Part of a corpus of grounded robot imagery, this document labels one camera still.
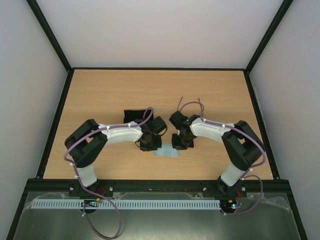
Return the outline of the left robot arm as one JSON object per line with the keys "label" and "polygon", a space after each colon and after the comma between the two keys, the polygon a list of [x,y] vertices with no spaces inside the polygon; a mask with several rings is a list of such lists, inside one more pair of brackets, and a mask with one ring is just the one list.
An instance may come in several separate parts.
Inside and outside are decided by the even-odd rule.
{"label": "left robot arm", "polygon": [[139,143],[141,151],[152,152],[162,147],[162,133],[168,126],[160,117],[135,119],[122,124],[98,124],[86,120],[64,142],[63,158],[75,171],[75,177],[87,188],[98,180],[94,161],[104,147],[122,142]]}

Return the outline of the light blue cleaning cloth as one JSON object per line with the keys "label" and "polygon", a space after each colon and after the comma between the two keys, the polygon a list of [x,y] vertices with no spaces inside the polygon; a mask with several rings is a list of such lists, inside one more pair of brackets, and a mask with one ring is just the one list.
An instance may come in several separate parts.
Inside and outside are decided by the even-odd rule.
{"label": "light blue cleaning cloth", "polygon": [[153,153],[156,156],[171,158],[177,158],[180,154],[177,149],[173,148],[171,143],[163,143],[162,146],[157,150],[154,150]]}

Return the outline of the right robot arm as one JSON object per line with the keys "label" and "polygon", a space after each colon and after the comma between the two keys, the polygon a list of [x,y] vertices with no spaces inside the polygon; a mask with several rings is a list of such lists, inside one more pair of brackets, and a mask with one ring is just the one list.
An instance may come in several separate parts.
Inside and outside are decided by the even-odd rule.
{"label": "right robot arm", "polygon": [[187,117],[176,111],[170,116],[169,121],[178,130],[178,133],[172,134],[171,137],[172,147],[176,150],[194,147],[194,139],[197,137],[223,143],[230,164],[217,179],[217,188],[224,196],[229,196],[235,191],[237,182],[260,157],[266,158],[262,141],[243,120],[235,124],[226,124],[210,121],[195,114]]}

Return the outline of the black glasses case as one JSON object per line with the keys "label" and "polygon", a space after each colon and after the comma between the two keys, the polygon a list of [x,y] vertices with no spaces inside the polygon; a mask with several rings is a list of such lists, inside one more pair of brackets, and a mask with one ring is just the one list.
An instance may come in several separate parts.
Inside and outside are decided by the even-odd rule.
{"label": "black glasses case", "polygon": [[139,110],[132,110],[127,109],[124,110],[124,117],[123,117],[123,123],[129,123],[135,120],[145,120],[151,113],[151,110],[149,109],[147,112],[145,112],[146,109],[139,109]]}

